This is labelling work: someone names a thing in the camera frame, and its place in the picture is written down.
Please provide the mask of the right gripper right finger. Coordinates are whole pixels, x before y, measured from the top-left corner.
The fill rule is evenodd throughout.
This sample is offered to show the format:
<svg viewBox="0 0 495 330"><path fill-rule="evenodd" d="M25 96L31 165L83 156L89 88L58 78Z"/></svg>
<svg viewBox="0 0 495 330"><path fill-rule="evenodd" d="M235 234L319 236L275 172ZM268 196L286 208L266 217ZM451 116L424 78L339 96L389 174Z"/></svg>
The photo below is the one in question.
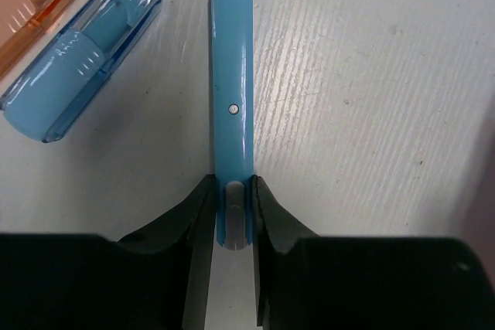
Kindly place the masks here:
<svg viewBox="0 0 495 330"><path fill-rule="evenodd" d="M264 329L492 329L494 292L446 237L319 236L251 180L257 323Z"/></svg>

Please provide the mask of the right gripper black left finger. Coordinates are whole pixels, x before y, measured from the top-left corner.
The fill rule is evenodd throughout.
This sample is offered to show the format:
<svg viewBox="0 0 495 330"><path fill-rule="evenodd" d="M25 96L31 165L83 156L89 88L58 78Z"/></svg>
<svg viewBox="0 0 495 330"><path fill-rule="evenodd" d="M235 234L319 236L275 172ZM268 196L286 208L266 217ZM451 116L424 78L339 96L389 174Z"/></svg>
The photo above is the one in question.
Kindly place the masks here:
<svg viewBox="0 0 495 330"><path fill-rule="evenodd" d="M202 329L216 181L118 241L94 234L1 236L3 329Z"/></svg>

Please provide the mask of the blue marker cap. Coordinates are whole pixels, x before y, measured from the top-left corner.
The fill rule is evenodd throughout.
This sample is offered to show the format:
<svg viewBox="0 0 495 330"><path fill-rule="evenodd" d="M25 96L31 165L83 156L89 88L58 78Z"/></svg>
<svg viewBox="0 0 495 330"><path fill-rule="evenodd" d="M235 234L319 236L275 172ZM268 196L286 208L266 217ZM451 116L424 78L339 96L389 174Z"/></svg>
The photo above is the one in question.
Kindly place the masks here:
<svg viewBox="0 0 495 330"><path fill-rule="evenodd" d="M140 40L162 0L88 0L1 97L6 121L59 141Z"/></svg>

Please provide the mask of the blue highlighter pen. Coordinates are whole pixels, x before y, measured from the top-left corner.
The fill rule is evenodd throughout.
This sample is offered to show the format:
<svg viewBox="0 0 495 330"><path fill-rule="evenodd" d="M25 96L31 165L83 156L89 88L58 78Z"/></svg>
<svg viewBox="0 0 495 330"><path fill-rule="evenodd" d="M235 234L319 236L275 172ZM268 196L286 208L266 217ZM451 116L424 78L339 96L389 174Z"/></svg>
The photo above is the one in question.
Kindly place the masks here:
<svg viewBox="0 0 495 330"><path fill-rule="evenodd" d="M253 240L253 0L210 0L210 24L217 241L242 250Z"/></svg>

